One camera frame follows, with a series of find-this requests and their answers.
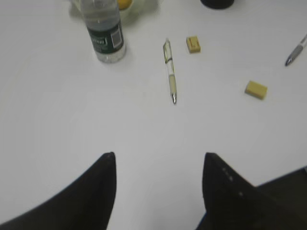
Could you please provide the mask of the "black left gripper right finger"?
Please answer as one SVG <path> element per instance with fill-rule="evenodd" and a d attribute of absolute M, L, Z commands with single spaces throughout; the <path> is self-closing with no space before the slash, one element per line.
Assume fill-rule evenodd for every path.
<path fill-rule="evenodd" d="M 199 230 L 305 230 L 307 208 L 278 203 L 245 180 L 218 154 L 204 157 L 205 214 Z"/>

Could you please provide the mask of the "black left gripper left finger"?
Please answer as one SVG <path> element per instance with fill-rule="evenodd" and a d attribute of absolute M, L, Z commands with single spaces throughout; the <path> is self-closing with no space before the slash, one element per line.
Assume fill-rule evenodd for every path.
<path fill-rule="evenodd" d="M 73 183 L 2 230 L 106 230 L 117 190 L 116 156 L 104 153 Z"/>

